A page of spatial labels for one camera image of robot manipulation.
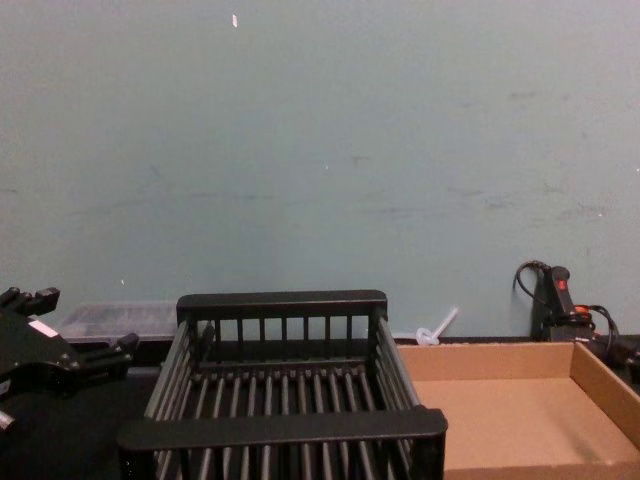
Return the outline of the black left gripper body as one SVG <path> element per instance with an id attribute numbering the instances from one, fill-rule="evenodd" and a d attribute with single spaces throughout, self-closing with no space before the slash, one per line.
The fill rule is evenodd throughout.
<path id="1" fill-rule="evenodd" d="M 39 320 L 1 311 L 1 396 L 68 390 L 81 363 L 57 331 Z"/>

